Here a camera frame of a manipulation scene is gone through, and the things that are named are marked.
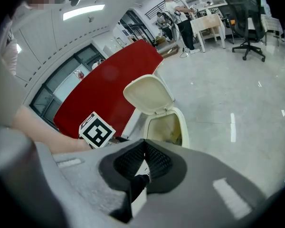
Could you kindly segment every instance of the chair backrest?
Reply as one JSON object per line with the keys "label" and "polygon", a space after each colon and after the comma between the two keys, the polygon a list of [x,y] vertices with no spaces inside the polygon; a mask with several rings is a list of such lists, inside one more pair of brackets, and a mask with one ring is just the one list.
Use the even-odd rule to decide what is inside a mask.
{"label": "chair backrest", "polygon": [[[265,34],[261,20],[261,0],[225,0],[235,18],[235,31],[243,36],[259,41]],[[248,33],[248,18],[251,18],[255,33]]]}

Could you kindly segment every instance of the ceiling light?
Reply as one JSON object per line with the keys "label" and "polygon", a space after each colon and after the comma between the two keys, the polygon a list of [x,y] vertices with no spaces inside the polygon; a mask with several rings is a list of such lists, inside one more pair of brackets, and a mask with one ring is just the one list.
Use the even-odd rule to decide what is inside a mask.
{"label": "ceiling light", "polygon": [[21,47],[17,44],[17,51],[18,51],[18,53],[20,52],[20,51],[22,51],[22,49],[21,49]]}
{"label": "ceiling light", "polygon": [[104,9],[104,4],[102,5],[93,5],[93,6],[89,6],[89,7],[84,7],[84,8],[80,8],[80,9],[76,9],[76,10],[72,10],[69,12],[66,12],[63,14],[63,20],[67,20],[69,18],[72,18],[74,16],[83,14],[83,13],[89,13],[89,12],[94,12],[94,11],[98,11],[98,10],[102,10]]}

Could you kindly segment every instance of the open lid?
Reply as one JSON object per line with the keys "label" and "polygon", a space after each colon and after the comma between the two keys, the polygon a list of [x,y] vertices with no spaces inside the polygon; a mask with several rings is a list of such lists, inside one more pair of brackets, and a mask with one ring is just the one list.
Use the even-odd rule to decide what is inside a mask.
{"label": "open lid", "polygon": [[123,95],[147,115],[161,114],[173,107],[173,99],[166,86],[154,75],[144,75],[132,81],[123,90]]}

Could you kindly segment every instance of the tiled floor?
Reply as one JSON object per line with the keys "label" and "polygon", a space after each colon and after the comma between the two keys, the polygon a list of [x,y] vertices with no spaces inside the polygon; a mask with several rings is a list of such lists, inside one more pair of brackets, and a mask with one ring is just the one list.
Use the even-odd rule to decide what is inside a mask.
{"label": "tiled floor", "polygon": [[[244,50],[232,53],[234,45],[223,49],[210,39],[206,53],[180,58],[180,50],[158,70],[185,116],[191,148],[217,157],[270,196],[285,180],[285,43],[277,47],[269,36],[267,46],[253,45],[262,48],[264,63],[254,52],[243,61]],[[143,136],[145,118],[130,138]]]}

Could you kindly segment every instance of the metal railing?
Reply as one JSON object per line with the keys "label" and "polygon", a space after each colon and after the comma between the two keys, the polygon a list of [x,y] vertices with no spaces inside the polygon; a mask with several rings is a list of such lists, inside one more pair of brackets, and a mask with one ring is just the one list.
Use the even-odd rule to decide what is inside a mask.
{"label": "metal railing", "polygon": [[158,12],[163,12],[165,6],[165,2],[162,1],[161,3],[157,4],[155,7],[150,9],[148,12],[145,13],[145,16],[148,17],[148,19],[152,19],[154,16],[157,15]]}

